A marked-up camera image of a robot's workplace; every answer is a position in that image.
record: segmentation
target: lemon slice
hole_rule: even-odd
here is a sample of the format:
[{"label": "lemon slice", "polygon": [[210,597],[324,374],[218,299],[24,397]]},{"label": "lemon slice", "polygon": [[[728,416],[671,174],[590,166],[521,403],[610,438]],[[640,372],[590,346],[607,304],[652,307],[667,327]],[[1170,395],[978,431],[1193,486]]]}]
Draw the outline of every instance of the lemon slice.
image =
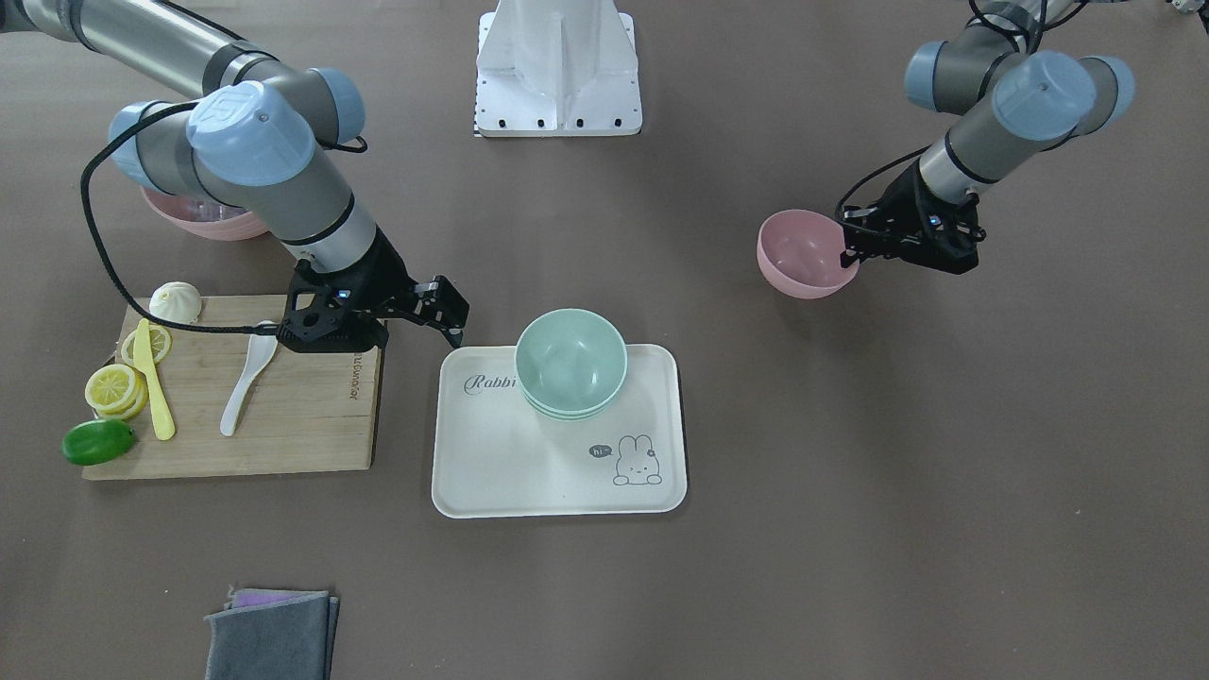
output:
[{"label": "lemon slice", "polygon": [[123,364],[109,364],[88,378],[83,398],[98,414],[123,413],[138,398],[139,387],[145,391],[143,376]]},{"label": "lemon slice", "polygon": [[[168,351],[172,350],[172,335],[168,334],[167,328],[154,323],[147,325],[147,330],[151,334],[151,358],[155,359],[155,363],[160,363],[168,356]],[[134,365],[134,359],[132,358],[134,356],[134,332],[131,332],[126,336],[126,340],[122,340],[121,355],[123,362]]]},{"label": "lemon slice", "polygon": [[146,380],[139,380],[138,392],[134,394],[134,403],[123,411],[110,413],[110,411],[97,411],[97,417],[109,417],[116,420],[131,420],[132,417],[139,415],[144,408],[147,405],[147,384]]}]

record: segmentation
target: rabbit cartoon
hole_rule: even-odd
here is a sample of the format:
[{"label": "rabbit cartoon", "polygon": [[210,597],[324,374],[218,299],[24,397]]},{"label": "rabbit cartoon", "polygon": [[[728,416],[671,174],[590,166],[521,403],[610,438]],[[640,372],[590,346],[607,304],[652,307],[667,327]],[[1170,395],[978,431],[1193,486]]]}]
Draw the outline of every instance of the rabbit cartoon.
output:
[{"label": "rabbit cartoon", "polygon": [[613,484],[625,486],[659,484],[664,480],[659,476],[659,459],[655,457],[650,437],[646,434],[621,437],[617,443],[617,477],[613,478]]}]

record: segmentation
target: blue joint cap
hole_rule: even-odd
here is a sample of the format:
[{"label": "blue joint cap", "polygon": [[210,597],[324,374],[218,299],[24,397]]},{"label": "blue joint cap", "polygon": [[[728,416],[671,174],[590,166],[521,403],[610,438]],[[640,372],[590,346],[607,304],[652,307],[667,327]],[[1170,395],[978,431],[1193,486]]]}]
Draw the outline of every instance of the blue joint cap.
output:
[{"label": "blue joint cap", "polygon": [[259,81],[221,87],[189,116],[185,137],[197,159],[242,186],[271,186],[302,172],[314,133],[273,87]]},{"label": "blue joint cap", "polygon": [[336,69],[311,69],[323,76],[336,102],[336,119],[340,121],[339,139],[341,144],[355,139],[365,129],[365,102],[353,85],[353,79]]},{"label": "blue joint cap", "polygon": [[1123,60],[1116,57],[1101,57],[1099,54],[1095,54],[1092,58],[1107,64],[1109,68],[1112,69],[1112,75],[1117,79],[1117,104],[1112,106],[1112,115],[1109,116],[1109,120],[1104,123],[1109,125],[1110,122],[1126,115],[1126,111],[1129,109],[1129,104],[1133,104],[1134,94],[1138,93],[1138,81],[1133,77],[1133,69],[1130,69],[1129,64]]},{"label": "blue joint cap", "polygon": [[1042,51],[995,85],[991,108],[1000,125],[1032,142],[1060,139],[1095,104],[1095,81],[1066,54]]},{"label": "blue joint cap", "polygon": [[[114,116],[114,121],[109,123],[109,140],[112,142],[117,139],[117,136],[126,132],[127,128],[138,123],[143,120],[143,114],[146,113],[154,104],[161,104],[162,102],[137,102],[126,106],[117,115]],[[160,189],[151,181],[147,177],[146,171],[143,169],[143,161],[139,159],[139,149],[135,139],[129,139],[126,144],[117,148],[114,155],[110,156],[126,177],[133,179],[134,181],[146,186],[147,189],[154,189],[158,191]]]},{"label": "blue joint cap", "polygon": [[907,64],[907,74],[903,75],[903,90],[907,98],[916,106],[922,106],[930,111],[936,109],[936,62],[944,47],[943,40],[929,42],[915,51]]}]

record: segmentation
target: black cable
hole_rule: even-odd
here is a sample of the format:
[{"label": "black cable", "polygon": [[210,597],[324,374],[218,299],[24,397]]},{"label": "black cable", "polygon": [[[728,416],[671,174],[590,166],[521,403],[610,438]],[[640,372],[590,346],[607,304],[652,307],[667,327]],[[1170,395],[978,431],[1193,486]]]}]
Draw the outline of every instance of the black cable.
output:
[{"label": "black cable", "polygon": [[1041,24],[1041,30],[1037,31],[1037,41],[1032,44],[1032,48],[1029,50],[1029,54],[1036,54],[1037,50],[1041,48],[1041,39],[1046,36],[1047,21],[1049,21],[1049,0],[1041,0],[1041,15],[1037,17],[1037,23]]},{"label": "black cable", "polygon": [[106,159],[114,155],[115,151],[122,145],[129,142],[135,134],[143,132],[147,127],[162,121],[168,116],[177,115],[181,111],[187,111],[197,106],[197,102],[186,102],[184,104],[175,104],[166,109],[161,109],[150,116],[140,120],[139,122],[126,128],[125,132],[114,138],[112,142],[105,145],[99,154],[88,161],[85,166],[83,173],[80,175],[80,200],[83,203],[83,220],[88,224],[88,232],[92,235],[92,242],[97,246],[97,254],[100,255],[100,264],[105,267],[105,273],[109,275],[109,280],[114,282],[114,287],[126,300],[126,304],[131,306],[135,312],[143,318],[158,323],[166,328],[174,328],[177,330],[192,330],[197,333],[230,333],[230,334],[243,334],[243,335],[277,335],[277,325],[193,325],[190,323],[177,323],[173,321],[162,319],[154,316],[151,312],[144,310],[131,295],[131,292],[126,289],[122,284],[122,280],[117,277],[117,271],[114,269],[114,263],[109,259],[109,252],[105,250],[105,244],[100,240],[100,231],[97,229],[97,219],[92,214],[92,198],[89,196],[89,184],[92,183],[92,175],[100,167],[100,163],[105,162]]},{"label": "black cable", "polygon": [[848,200],[852,197],[852,194],[856,194],[862,186],[864,186],[866,183],[868,183],[870,179],[878,177],[879,174],[886,172],[887,169],[890,169],[890,168],[892,168],[892,167],[895,167],[895,166],[897,166],[899,163],[904,163],[904,162],[914,159],[915,156],[922,156],[924,151],[927,151],[930,148],[931,148],[931,144],[929,144],[927,146],[922,146],[920,149],[916,149],[916,150],[912,151],[910,154],[907,154],[906,156],[901,157],[901,159],[895,159],[893,161],[890,161],[889,163],[881,166],[880,168],[878,168],[878,169],[870,172],[869,174],[864,175],[863,178],[861,178],[861,181],[857,181],[856,184],[854,184],[852,188],[848,190],[848,194],[845,194],[844,197],[839,200],[839,203],[835,203],[835,221],[838,221],[840,224],[844,223],[844,203],[846,203]]},{"label": "black cable", "polygon": [[1091,4],[1091,0],[1078,0],[1078,5],[1076,5],[1074,10],[1071,10],[1070,12],[1066,12],[1065,17],[1055,21],[1052,24],[1046,25],[1046,30],[1055,29],[1055,28],[1060,27],[1062,24],[1069,22],[1070,19],[1075,18],[1075,15],[1082,12],[1083,7],[1088,6],[1089,4]]},{"label": "black cable", "polygon": [[354,139],[357,139],[358,142],[360,142],[361,145],[360,146],[346,146],[343,144],[326,144],[324,142],[319,142],[319,146],[323,146],[324,149],[326,149],[329,151],[346,151],[348,154],[364,154],[365,151],[370,150],[370,145],[369,145],[368,142],[365,142],[364,137],[361,137],[360,134],[358,134]]},{"label": "black cable", "polygon": [[982,24],[983,27],[989,28],[989,29],[994,30],[995,33],[997,33],[997,34],[1002,35],[1003,38],[1006,38],[1007,41],[1012,44],[1012,50],[1016,50],[1017,52],[1020,51],[1020,46],[1017,45],[1016,39],[1019,38],[1019,36],[1022,36],[1022,35],[1028,35],[1028,31],[1024,31],[1024,30],[1008,30],[1008,29],[1006,29],[1003,27],[996,25],[995,23],[993,23],[990,21],[990,18],[987,17],[987,15],[983,13],[982,10],[978,8],[977,0],[970,0],[970,11],[974,13],[974,18],[978,19],[979,24]]},{"label": "black cable", "polygon": [[242,35],[239,35],[238,33],[229,29],[227,27],[225,27],[225,25],[222,25],[220,23],[215,23],[215,22],[213,22],[213,21],[210,21],[210,19],[208,19],[208,18],[198,15],[197,12],[193,12],[192,10],[186,10],[186,8],[181,7],[180,5],[178,5],[175,2],[172,2],[170,0],[156,0],[156,2],[160,4],[160,5],[163,5],[164,7],[168,7],[168,8],[173,10],[175,12],[185,15],[186,17],[193,19],[195,22],[197,22],[199,24],[208,25],[208,27],[213,28],[214,30],[216,30],[219,33],[226,34],[227,38],[231,38],[232,40],[244,40],[244,38]]}]

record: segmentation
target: white spoon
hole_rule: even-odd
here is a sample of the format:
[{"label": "white spoon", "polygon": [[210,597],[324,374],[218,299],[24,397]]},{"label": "white spoon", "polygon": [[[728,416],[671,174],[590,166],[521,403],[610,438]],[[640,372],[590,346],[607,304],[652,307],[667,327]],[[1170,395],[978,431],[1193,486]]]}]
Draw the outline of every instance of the white spoon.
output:
[{"label": "white spoon", "polygon": [[[273,322],[262,321],[258,325],[266,323]],[[248,340],[248,359],[243,364],[243,373],[239,374],[239,380],[235,384],[235,391],[231,392],[231,399],[227,400],[227,408],[222,410],[222,420],[219,422],[219,432],[225,437],[235,434],[235,426],[239,422],[239,411],[248,397],[248,388],[251,387],[253,381],[256,380],[260,371],[265,370],[276,353],[277,338],[272,335],[253,335]]]}]

